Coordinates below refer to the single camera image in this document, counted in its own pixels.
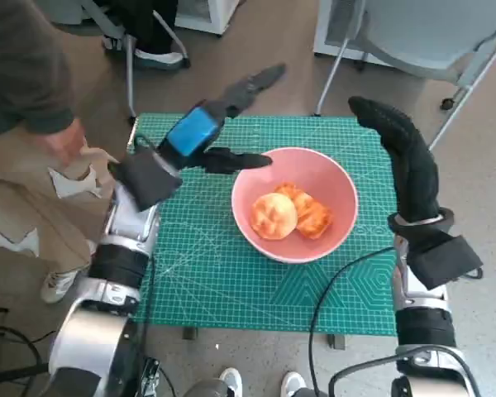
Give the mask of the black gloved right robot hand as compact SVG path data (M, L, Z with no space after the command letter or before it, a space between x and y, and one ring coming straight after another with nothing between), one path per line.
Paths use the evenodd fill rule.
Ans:
M397 212L409 223L439 216L438 169L412 119L398 109L353 96L348 104L357 122L379 134L393 172Z

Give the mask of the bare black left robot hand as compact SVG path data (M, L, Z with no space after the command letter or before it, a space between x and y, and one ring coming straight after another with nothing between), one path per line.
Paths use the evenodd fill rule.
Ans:
M198 103L169 130L156 147L158 154L177 170L199 167L211 174L231 175L271 165L267 155L236 154L227 147L214 146L213 142L228 118L242 114L285 72L284 63L267 67L230 84L219 97Z

